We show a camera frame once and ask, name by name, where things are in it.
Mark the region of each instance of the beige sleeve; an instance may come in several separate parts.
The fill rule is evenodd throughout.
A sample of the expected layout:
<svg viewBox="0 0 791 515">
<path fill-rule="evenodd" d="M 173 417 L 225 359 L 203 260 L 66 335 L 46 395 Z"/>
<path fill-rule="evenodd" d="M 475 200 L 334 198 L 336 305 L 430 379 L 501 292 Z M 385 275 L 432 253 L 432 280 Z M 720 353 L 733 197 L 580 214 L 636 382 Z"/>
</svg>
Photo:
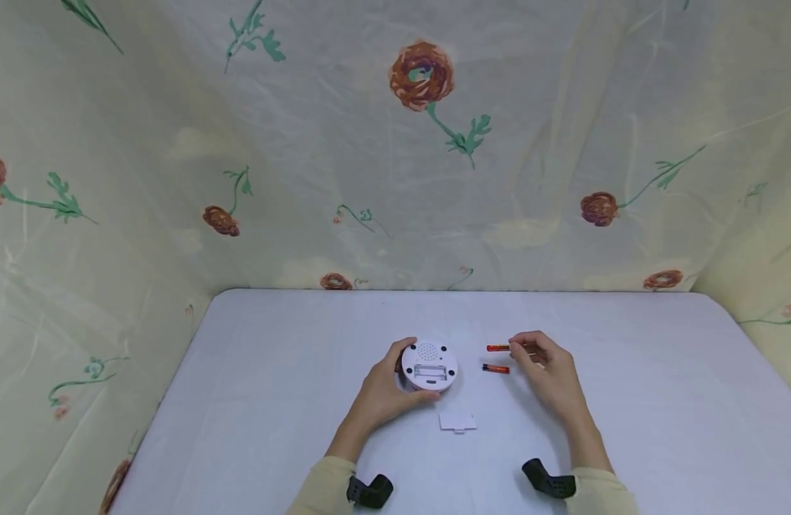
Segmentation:
<svg viewBox="0 0 791 515">
<path fill-rule="evenodd" d="M 350 515 L 347 488 L 354 472 L 353 463 L 325 456 L 310 470 L 287 515 Z"/>
<path fill-rule="evenodd" d="M 639 515 L 636 498 L 607 471 L 576 468 L 576 494 L 567 499 L 570 515 Z"/>
</svg>

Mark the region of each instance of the green stem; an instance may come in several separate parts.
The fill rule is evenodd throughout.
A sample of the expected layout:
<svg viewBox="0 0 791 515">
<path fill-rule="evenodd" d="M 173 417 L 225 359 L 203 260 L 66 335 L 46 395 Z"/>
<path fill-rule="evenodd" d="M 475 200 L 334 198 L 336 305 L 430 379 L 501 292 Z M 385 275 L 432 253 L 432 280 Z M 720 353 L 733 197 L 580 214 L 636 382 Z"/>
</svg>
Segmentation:
<svg viewBox="0 0 791 515">
<path fill-rule="evenodd" d="M 462 282 L 465 282 L 465 281 L 469 280 L 470 276 L 471 276 L 471 275 L 473 275 L 473 271 L 475 271 L 475 270 L 473 270 L 473 269 L 468 269 L 468 270 L 469 270 L 469 272 L 467 272 L 467 276 L 466 276 L 465 278 L 463 278 L 463 279 L 462 279 L 462 280 L 460 280 L 460 281 L 456 281 L 456 282 L 452 283 L 452 284 L 451 284 L 451 285 L 448 287 L 448 292 L 449 292 L 449 291 L 450 291 L 452 288 L 454 288 L 454 287 L 456 287 L 456 286 L 459 286 L 459 284 L 461 284 Z"/>
<path fill-rule="evenodd" d="M 132 359 L 132 358 L 130 358 L 129 356 L 119 356 L 118 358 L 104 359 L 102 363 L 109 363 L 110 361 L 118 361 L 119 359 L 124 360 L 124 359 Z"/>
<path fill-rule="evenodd" d="M 451 137 L 451 139 L 453 139 L 453 141 L 456 140 L 456 133 L 452 132 L 452 130 L 448 126 L 446 126 L 444 123 L 442 123 L 442 120 L 439 120 L 438 116 L 436 116 L 436 103 L 435 102 L 430 102 L 428 104 L 428 106 L 427 106 L 427 114 L 429 114 L 430 118 L 432 118 L 433 121 L 439 127 L 441 127 L 444 132 L 446 132 L 446 135 Z"/>
<path fill-rule="evenodd" d="M 765 320 L 764 318 L 754 318 L 753 320 L 742 320 L 737 322 L 737 324 L 752 324 L 754 322 L 761 322 L 763 324 L 770 324 L 770 325 L 791 325 L 791 318 L 787 319 L 782 322 L 775 322 L 773 320 Z"/>
<path fill-rule="evenodd" d="M 375 232 L 375 229 L 373 229 L 372 227 L 368 226 L 366 223 L 362 222 L 361 218 L 355 216 L 355 213 L 349 207 L 347 207 L 346 205 L 342 204 L 339 207 L 337 207 L 336 210 L 335 210 L 336 215 L 341 215 L 341 208 L 342 207 L 345 208 L 345 210 L 347 210 L 347 212 L 349 212 L 353 216 L 353 218 L 355 218 L 356 222 L 362 224 L 364 226 L 364 228 L 366 228 L 369 232 Z"/>
<path fill-rule="evenodd" d="M 80 208 L 77 211 L 71 210 L 71 208 L 70 208 L 69 211 L 62 212 L 58 206 L 54 206 L 54 205 L 51 205 L 51 204 L 43 204 L 43 202 L 33 202 L 31 200 L 23 200 L 20 197 L 17 197 L 15 194 L 13 194 L 12 191 L 10 191 L 9 188 L 6 187 L 6 185 L 1 185 L 0 192 L 1 192 L 1 196 L 4 197 L 4 199 L 11 200 L 12 202 L 18 202 L 18 204 L 34 206 L 34 207 L 41 207 L 41 208 L 43 208 L 43 210 L 57 211 L 59 213 L 63 213 L 63 215 L 66 215 L 68 217 L 73 217 L 73 218 L 83 217 L 83 218 L 87 218 L 88 221 L 90 221 L 90 222 L 92 222 L 92 223 L 94 223 L 96 225 L 101 225 L 98 222 L 96 222 L 95 220 L 93 220 L 92 218 L 86 216 L 80 210 Z"/>
<path fill-rule="evenodd" d="M 11 200 L 12 202 L 19 202 L 19 204 L 25 204 L 28 206 L 43 207 L 45 210 L 57 210 L 57 207 L 51 204 L 42 204 L 42 202 L 32 202 L 31 200 L 20 199 L 20 197 L 13 195 L 12 191 L 10 191 L 6 185 L 1 185 L 0 192 L 1 195 L 4 196 L 4 199 Z"/>
<path fill-rule="evenodd" d="M 233 188 L 232 188 L 232 201 L 233 201 L 232 202 L 232 209 L 228 211 L 228 213 L 231 216 L 232 216 L 232 214 L 234 212 L 236 212 L 236 207 L 238 207 L 238 185 L 240 184 L 240 180 L 244 177 L 244 175 L 246 175 L 246 172 L 249 172 L 249 171 L 250 171 L 250 166 L 247 165 L 247 167 L 243 170 L 243 172 L 238 174 L 238 177 L 236 177 L 236 185 L 233 186 Z"/>
<path fill-rule="evenodd" d="M 378 226 L 381 228 L 381 231 L 384 231 L 384 234 L 386 234 L 386 237 L 388 237 L 388 238 L 390 237 L 390 233 L 387 232 L 387 230 L 384 228 L 384 226 L 381 224 L 381 222 L 379 222 L 378 220 L 375 220 L 375 218 L 373 218 L 373 222 L 378 223 Z"/>
<path fill-rule="evenodd" d="M 689 160 L 693 159 L 696 156 L 696 154 L 704 150 L 704 147 L 706 147 L 706 145 L 704 145 L 703 147 L 699 148 L 699 150 L 690 154 L 690 156 L 685 157 L 684 159 L 682 159 L 682 161 L 679 161 L 672 167 L 666 169 L 664 172 L 660 173 L 659 175 L 656 175 L 656 177 L 654 177 L 654 179 L 652 179 L 647 185 L 645 185 L 644 188 L 642 188 L 642 190 L 639 191 L 639 193 L 637 193 L 635 197 L 628 200 L 627 202 L 624 202 L 624 204 L 619 204 L 618 206 L 619 209 L 621 210 L 623 207 L 627 207 L 630 204 L 633 204 L 633 202 L 635 202 L 635 200 L 638 199 L 638 197 L 641 196 L 641 194 L 643 194 L 645 191 L 647 191 L 648 188 L 650 188 L 650 185 L 654 184 L 657 180 L 661 179 L 662 177 L 665 177 L 665 175 L 673 172 L 673 170 L 678 170 L 679 168 L 682 168 L 684 163 L 687 163 Z"/>
<path fill-rule="evenodd" d="M 122 50 L 121 47 L 118 46 L 118 43 L 115 43 L 115 40 L 112 38 L 112 36 L 109 35 L 109 32 L 107 31 L 102 31 L 102 32 L 104 33 L 104 36 L 106 36 L 109 39 L 109 41 L 112 41 L 112 43 L 115 45 L 115 49 L 117 49 L 121 53 L 121 55 L 124 55 L 124 50 Z"/>
<path fill-rule="evenodd" d="M 49 391 L 49 395 L 47 399 L 49 399 L 49 405 L 55 406 L 55 402 L 58 401 L 58 397 L 53 397 L 56 391 L 64 388 L 66 386 L 79 386 L 79 385 L 91 385 L 94 383 L 103 383 L 109 379 L 112 379 L 115 373 L 109 374 L 106 378 L 103 379 L 93 379 L 91 381 L 67 381 L 66 383 L 61 383 L 58 386 L 55 386 L 52 390 Z"/>
</svg>

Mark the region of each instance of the finger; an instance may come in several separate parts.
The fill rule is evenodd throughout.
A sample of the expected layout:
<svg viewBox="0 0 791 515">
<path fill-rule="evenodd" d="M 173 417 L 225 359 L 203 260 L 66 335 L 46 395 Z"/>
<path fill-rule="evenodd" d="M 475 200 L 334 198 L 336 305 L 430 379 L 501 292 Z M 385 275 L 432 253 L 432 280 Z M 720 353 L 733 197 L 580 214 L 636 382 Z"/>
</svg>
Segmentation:
<svg viewBox="0 0 791 515">
<path fill-rule="evenodd" d="M 417 342 L 418 339 L 414 337 L 404 338 L 404 340 L 398 340 L 393 345 L 390 346 L 390 350 L 387 351 L 386 356 L 384 357 L 383 361 L 387 364 L 388 369 L 395 369 L 396 363 L 398 362 L 398 358 L 401 357 L 401 352 L 404 351 L 405 348 L 410 347 L 413 343 Z"/>
<path fill-rule="evenodd" d="M 543 368 L 533 363 L 531 357 L 519 343 L 510 343 L 510 354 L 516 360 L 516 363 L 519 364 L 521 370 L 524 370 L 527 378 L 530 378 L 531 383 L 538 383 L 543 378 L 543 374 L 547 374 Z"/>
<path fill-rule="evenodd" d="M 554 353 L 561 350 L 561 347 L 558 346 L 558 343 L 555 343 L 551 337 L 544 334 L 540 330 L 519 333 L 510 338 L 509 341 L 519 343 L 519 345 L 524 345 L 528 348 L 537 347 L 538 349 L 541 349 L 541 353 L 544 354 L 545 358 L 552 358 Z"/>
<path fill-rule="evenodd" d="M 407 410 L 412 410 L 412 408 L 417 408 L 419 406 L 425 405 L 425 403 L 432 403 L 441 399 L 440 393 L 438 391 L 430 391 L 430 390 L 419 390 L 413 391 L 411 393 L 405 394 L 402 397 L 401 401 L 401 412 L 405 412 Z"/>
</svg>

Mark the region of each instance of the green leaf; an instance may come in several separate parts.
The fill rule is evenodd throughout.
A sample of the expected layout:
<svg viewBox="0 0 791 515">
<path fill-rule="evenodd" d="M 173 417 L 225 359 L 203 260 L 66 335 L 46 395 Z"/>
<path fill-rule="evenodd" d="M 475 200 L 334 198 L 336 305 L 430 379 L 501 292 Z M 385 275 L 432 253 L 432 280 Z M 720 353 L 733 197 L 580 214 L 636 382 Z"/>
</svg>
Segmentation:
<svg viewBox="0 0 791 515">
<path fill-rule="evenodd" d="M 246 27 L 247 24 L 250 23 L 250 20 L 253 19 L 255 13 L 258 12 L 258 9 L 263 1 L 264 0 L 255 0 L 255 4 L 253 4 L 252 9 L 250 9 L 250 12 L 248 12 L 246 18 L 244 18 L 244 27 Z"/>
<path fill-rule="evenodd" d="M 85 1 L 80 1 L 80 2 L 78 2 L 78 4 L 83 4 L 83 9 L 92 18 L 92 21 L 95 21 L 95 25 L 96 25 L 97 29 L 99 31 L 103 32 L 104 34 L 106 34 L 107 33 L 107 29 L 104 28 L 104 24 L 101 22 L 101 20 L 98 19 L 98 15 L 96 15 L 96 13 L 93 12 L 92 9 L 90 9 L 90 6 L 88 6 Z"/>
<path fill-rule="evenodd" d="M 284 59 L 287 59 L 287 56 L 281 53 L 280 50 L 277 50 L 281 43 L 272 39 L 274 34 L 275 29 L 270 29 L 270 32 L 267 33 L 267 36 L 261 39 L 261 43 L 264 44 L 264 50 L 270 55 L 270 58 L 276 61 L 276 63 L 280 63 Z"/>
<path fill-rule="evenodd" d="M 254 32 L 256 28 L 263 26 L 263 24 L 261 23 L 261 18 L 263 17 L 264 15 L 261 14 L 260 12 L 258 11 L 255 12 L 255 15 L 252 17 L 252 26 L 250 27 L 251 34 Z"/>
<path fill-rule="evenodd" d="M 63 5 L 64 5 L 64 8 L 65 8 L 67 11 L 70 11 L 70 12 L 74 13 L 74 14 L 75 14 L 75 16 L 77 16 L 78 18 L 80 18 L 80 20 L 81 20 L 81 21 L 83 21 L 84 23 L 86 23 L 88 26 L 90 26 L 90 27 L 92 27 L 93 29 L 96 29 L 97 31 L 99 31 L 98 27 L 96 27 L 96 26 L 95 26 L 95 24 L 94 24 L 94 23 L 92 23 L 92 20 L 90 20 L 90 19 L 87 17 L 87 15 L 85 15 L 83 12 L 81 12 L 80 10 L 78 10 L 78 8 L 77 8 L 77 7 L 75 7 L 75 5 L 72 5 L 72 2 L 71 2 L 70 0 L 61 0 L 61 4 L 63 4 Z"/>
<path fill-rule="evenodd" d="M 662 190 L 666 190 L 667 186 L 670 185 L 670 182 L 673 179 L 676 179 L 676 175 L 678 173 L 679 173 L 679 170 L 676 170 L 676 172 L 673 172 L 673 173 L 665 175 L 665 177 L 663 177 L 662 180 L 658 181 L 658 183 L 656 184 L 656 187 L 657 188 L 661 188 Z"/>
</svg>

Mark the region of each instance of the black wrist strap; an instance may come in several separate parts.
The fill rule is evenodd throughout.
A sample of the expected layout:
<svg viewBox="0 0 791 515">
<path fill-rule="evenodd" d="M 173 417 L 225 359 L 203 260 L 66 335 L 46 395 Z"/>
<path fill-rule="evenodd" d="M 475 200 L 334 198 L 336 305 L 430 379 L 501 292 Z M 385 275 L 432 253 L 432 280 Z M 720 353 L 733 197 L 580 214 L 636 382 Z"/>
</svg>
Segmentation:
<svg viewBox="0 0 791 515">
<path fill-rule="evenodd" d="M 540 459 L 527 461 L 521 467 L 524 475 L 529 479 L 533 488 L 555 499 L 567 499 L 576 494 L 576 478 L 574 476 L 553 477 Z"/>
<path fill-rule="evenodd" d="M 352 476 L 349 478 L 347 488 L 347 499 L 353 503 L 360 504 L 365 508 L 381 509 L 393 493 L 393 484 L 386 476 L 379 474 L 366 486 L 359 478 Z"/>
</svg>

